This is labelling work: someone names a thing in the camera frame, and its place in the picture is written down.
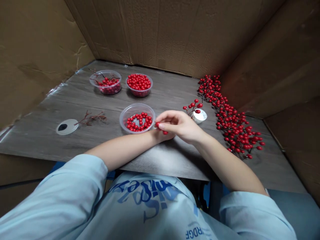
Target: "light blue shirt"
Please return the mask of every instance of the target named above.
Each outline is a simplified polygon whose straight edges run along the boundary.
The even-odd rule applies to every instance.
[[[221,222],[198,209],[176,177],[108,169],[78,155],[0,219],[0,239],[296,239],[276,203],[249,192],[221,200]]]

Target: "hand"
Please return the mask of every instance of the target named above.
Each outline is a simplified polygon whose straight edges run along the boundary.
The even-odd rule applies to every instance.
[[[165,111],[155,121],[161,122],[161,130],[174,133],[189,144],[199,141],[204,134],[204,131],[182,111]]]
[[[151,130],[150,133],[153,135],[153,137],[157,140],[158,143],[170,140],[176,136],[174,133],[168,133],[167,135],[164,135],[159,128]]]

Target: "plastic cup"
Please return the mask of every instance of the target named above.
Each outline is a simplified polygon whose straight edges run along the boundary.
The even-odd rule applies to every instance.
[[[153,81],[152,81],[151,77],[149,77],[148,75],[142,74],[142,73],[133,73],[133,74],[141,74],[141,75],[147,76],[147,78],[148,78],[148,79],[150,80],[150,82],[151,82],[151,86],[150,86],[148,89],[146,89],[146,90],[135,90],[135,89],[129,87],[129,85],[128,85],[128,77],[127,77],[127,79],[126,79],[126,84],[127,84],[128,88],[131,90],[131,93],[132,93],[135,97],[145,97],[145,96],[147,96],[147,95],[150,93],[150,90],[151,90],[151,88],[152,88],[152,86],[153,86]]]
[[[103,94],[106,95],[112,95],[112,94],[116,94],[118,92],[120,92],[121,90],[121,75],[116,72],[116,71],[111,71],[111,70],[102,70],[102,71],[98,71],[97,74],[102,73],[104,77],[107,77],[109,79],[111,78],[117,78],[119,81],[111,86],[99,86],[98,82],[102,82],[104,80],[104,77],[99,75],[96,76],[95,74],[92,74],[90,76],[90,83],[99,88],[100,92],[102,92]]]
[[[204,120],[207,119],[207,114],[205,111],[203,111],[200,108],[197,108],[195,110],[200,110],[200,113],[196,113],[195,111],[193,111],[190,113],[190,117],[192,117],[196,124],[202,123]]]
[[[141,131],[141,132],[134,132],[134,131],[130,131],[128,128],[127,128],[127,121],[128,121],[128,118],[131,118],[133,115],[136,115],[136,114],[141,114],[142,112],[145,112],[148,114],[148,116],[152,117],[151,119],[151,125],[146,128],[145,130]],[[126,107],[120,114],[120,118],[119,118],[119,121],[120,121],[120,125],[121,127],[123,128],[123,130],[125,130],[126,132],[128,133],[131,133],[131,134],[139,134],[139,133],[144,133],[148,130],[150,130],[153,125],[154,125],[154,120],[156,118],[156,114],[154,113],[153,109],[151,107],[149,107],[148,105],[146,104],[143,104],[143,103],[135,103],[135,104],[132,104],[128,107]],[[141,126],[139,124],[139,120],[137,118],[134,119],[134,122],[137,126]]]

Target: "person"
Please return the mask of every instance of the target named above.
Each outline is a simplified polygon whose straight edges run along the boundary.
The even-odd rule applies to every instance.
[[[126,135],[74,157],[0,219],[1,239],[296,239],[252,170],[180,111],[159,128]],[[108,171],[175,135],[192,144],[230,194],[217,221],[176,177],[124,172],[106,194]]]

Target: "forearm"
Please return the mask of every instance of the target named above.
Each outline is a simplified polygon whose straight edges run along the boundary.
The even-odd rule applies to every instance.
[[[268,195],[253,171],[216,139],[204,133],[194,145],[229,190]]]
[[[160,142],[158,131],[151,130],[142,134],[114,138],[90,149],[85,154],[101,158],[108,170],[112,171],[130,162]]]

